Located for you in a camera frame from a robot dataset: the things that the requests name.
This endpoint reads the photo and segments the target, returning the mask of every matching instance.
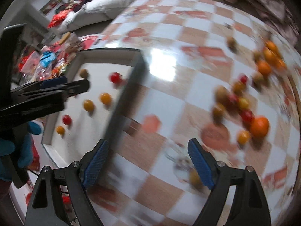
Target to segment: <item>clothing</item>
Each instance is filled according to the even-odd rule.
[[[41,133],[41,128],[38,124],[34,122],[28,123],[28,132],[24,137],[24,142],[20,149],[20,157],[18,159],[18,167],[23,168],[28,166],[33,161],[32,152],[32,138],[31,133],[38,135]],[[15,145],[9,140],[4,140],[0,138],[0,156],[9,155],[15,151]],[[0,160],[0,199],[2,199],[9,190],[11,185],[11,174],[3,166]]]
[[[282,0],[225,0],[237,8],[260,18],[264,23],[279,32],[291,45],[295,45],[299,28],[289,9]]]

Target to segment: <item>table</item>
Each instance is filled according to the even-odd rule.
[[[255,168],[276,225],[291,202],[300,158],[298,96],[289,79],[272,76],[269,88],[249,86],[245,94],[253,113],[270,121],[260,149],[238,147],[239,115],[226,115],[219,128],[210,116],[214,88],[230,89],[240,73],[255,71],[252,51],[265,29],[273,32],[300,93],[300,55],[262,21],[219,2],[136,0],[103,31],[92,47],[139,48],[149,64],[104,175],[88,193],[104,225],[192,225],[210,191],[189,184],[191,138],[216,160]],[[236,39],[236,53],[226,36]],[[225,224],[234,192],[232,186],[218,225]]]

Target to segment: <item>orange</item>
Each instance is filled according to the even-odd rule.
[[[250,133],[246,130],[242,130],[237,134],[237,142],[240,145],[246,144],[250,139]]]
[[[273,53],[272,51],[270,51],[268,48],[265,48],[263,51],[263,57],[264,59],[271,65],[271,66],[275,66],[276,61],[277,61],[277,56],[275,53]]]
[[[269,74],[272,72],[270,65],[264,60],[258,61],[257,70],[263,75],[263,77],[269,76]]]
[[[264,116],[258,116],[253,119],[250,126],[250,133],[254,138],[264,138],[270,129],[270,122]]]
[[[276,46],[275,43],[273,43],[271,40],[268,40],[266,43],[265,43],[265,46],[270,50],[272,51],[273,53],[275,53],[278,57],[281,57],[280,53],[279,53],[279,50],[278,50],[278,47]]]

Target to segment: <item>red cherry tomato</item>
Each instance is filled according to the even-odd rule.
[[[67,126],[71,125],[72,119],[71,119],[70,115],[63,116],[63,123]]]
[[[246,84],[248,82],[248,77],[245,74],[239,75],[239,80],[243,83]]]
[[[254,119],[254,115],[253,112],[250,110],[243,110],[240,113],[241,119],[243,120],[243,122],[245,123],[251,123],[252,120]]]
[[[114,84],[118,84],[121,82],[121,75],[118,72],[113,72],[110,75],[110,81],[113,82]]]

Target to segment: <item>cherry tomato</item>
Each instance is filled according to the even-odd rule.
[[[248,77],[245,74],[239,75],[239,80],[243,83],[246,84],[248,82]]]
[[[254,115],[253,112],[250,110],[243,110],[240,113],[241,119],[243,120],[243,122],[245,123],[251,123],[252,120],[254,119]]]
[[[63,116],[63,123],[67,126],[71,125],[72,119],[71,119],[70,115]]]
[[[242,130],[237,134],[237,142],[240,145],[245,145],[250,139],[250,133],[246,130]]]
[[[110,75],[110,80],[111,82],[113,82],[114,84],[118,84],[121,82],[121,75],[118,72],[113,72]]]
[[[249,101],[246,98],[239,97],[237,105],[239,109],[246,110],[249,107]]]

